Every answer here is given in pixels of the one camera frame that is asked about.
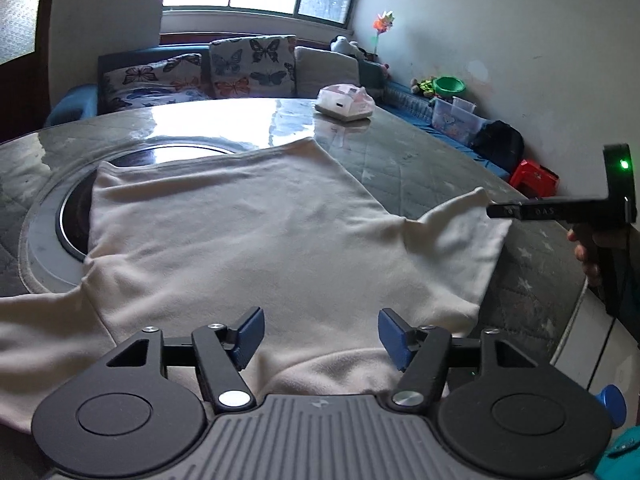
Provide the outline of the right hand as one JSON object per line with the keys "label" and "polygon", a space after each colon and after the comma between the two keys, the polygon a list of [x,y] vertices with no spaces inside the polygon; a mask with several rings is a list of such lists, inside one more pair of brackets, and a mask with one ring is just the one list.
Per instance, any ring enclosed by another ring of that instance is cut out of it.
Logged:
{"label": "right hand", "polygon": [[590,286],[599,286],[600,274],[597,263],[590,258],[588,246],[582,241],[575,229],[569,229],[567,239],[572,242],[574,247],[574,256],[582,266],[582,273],[585,274],[587,282]]}

